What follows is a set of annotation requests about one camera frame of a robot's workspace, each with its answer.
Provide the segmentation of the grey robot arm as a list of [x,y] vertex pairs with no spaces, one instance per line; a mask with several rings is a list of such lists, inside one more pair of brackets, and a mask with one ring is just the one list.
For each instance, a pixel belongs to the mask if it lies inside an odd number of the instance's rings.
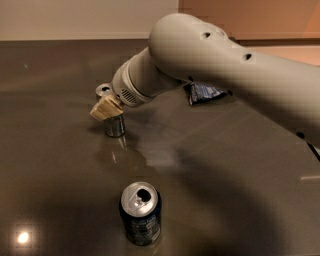
[[231,41],[219,27],[188,14],[161,18],[148,46],[126,61],[111,92],[92,108],[97,120],[123,113],[188,82],[213,85],[315,147],[320,147],[320,68]]

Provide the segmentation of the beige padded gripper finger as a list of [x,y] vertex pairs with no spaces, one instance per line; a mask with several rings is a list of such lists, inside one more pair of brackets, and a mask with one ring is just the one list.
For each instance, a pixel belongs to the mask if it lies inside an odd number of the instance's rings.
[[122,102],[114,94],[103,96],[90,111],[90,115],[99,121],[119,116],[122,113]]

